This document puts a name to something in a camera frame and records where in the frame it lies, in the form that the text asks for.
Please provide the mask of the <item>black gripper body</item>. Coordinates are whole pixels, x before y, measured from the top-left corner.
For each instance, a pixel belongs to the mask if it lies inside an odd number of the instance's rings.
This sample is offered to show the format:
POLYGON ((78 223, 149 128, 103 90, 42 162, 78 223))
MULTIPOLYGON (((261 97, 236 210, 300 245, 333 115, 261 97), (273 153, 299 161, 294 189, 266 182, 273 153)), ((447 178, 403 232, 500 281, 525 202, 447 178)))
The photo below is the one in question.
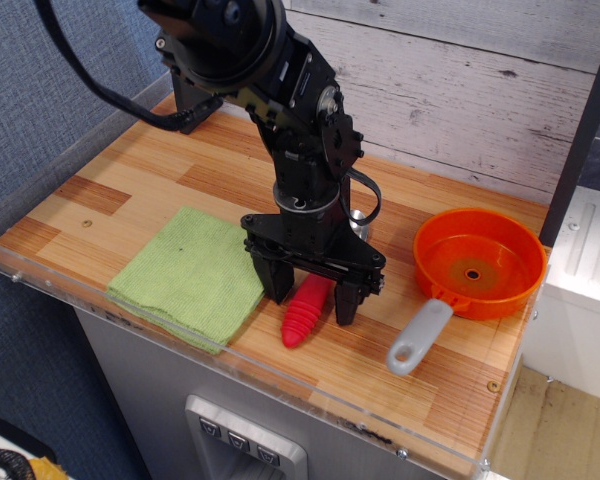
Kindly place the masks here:
POLYGON ((350 213, 336 199, 316 212, 281 209, 278 214, 247 214, 246 250, 266 258, 286 260, 296 268, 337 283, 365 285, 370 294, 384 286, 386 259, 351 229, 350 213))

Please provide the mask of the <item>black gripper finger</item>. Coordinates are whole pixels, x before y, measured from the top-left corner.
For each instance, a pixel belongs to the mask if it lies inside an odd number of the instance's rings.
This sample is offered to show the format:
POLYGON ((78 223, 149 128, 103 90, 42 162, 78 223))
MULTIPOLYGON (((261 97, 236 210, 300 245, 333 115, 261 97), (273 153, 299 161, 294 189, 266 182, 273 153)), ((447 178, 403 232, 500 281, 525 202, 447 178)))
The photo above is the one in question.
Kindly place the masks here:
POLYGON ((251 258, 265 296, 276 304, 282 303, 294 285, 293 265, 286 260, 266 258, 258 252, 252 252, 251 258))
POLYGON ((337 324, 351 325, 358 307, 368 297, 369 289, 365 285, 343 281, 336 285, 334 292, 337 324))

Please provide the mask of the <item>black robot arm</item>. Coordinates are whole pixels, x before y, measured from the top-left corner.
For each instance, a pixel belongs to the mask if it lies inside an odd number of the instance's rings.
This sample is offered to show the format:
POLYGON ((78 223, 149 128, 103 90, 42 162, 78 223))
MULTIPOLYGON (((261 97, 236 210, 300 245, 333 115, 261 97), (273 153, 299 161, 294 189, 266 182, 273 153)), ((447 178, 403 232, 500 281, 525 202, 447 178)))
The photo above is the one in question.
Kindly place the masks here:
POLYGON ((384 284, 385 257, 354 233, 351 185, 363 136, 345 112, 333 68, 288 24, 279 1, 142 1, 157 43, 180 80, 243 108, 270 155, 278 212, 241 225, 265 294, 284 300, 296 270, 335 282, 336 319, 384 284))

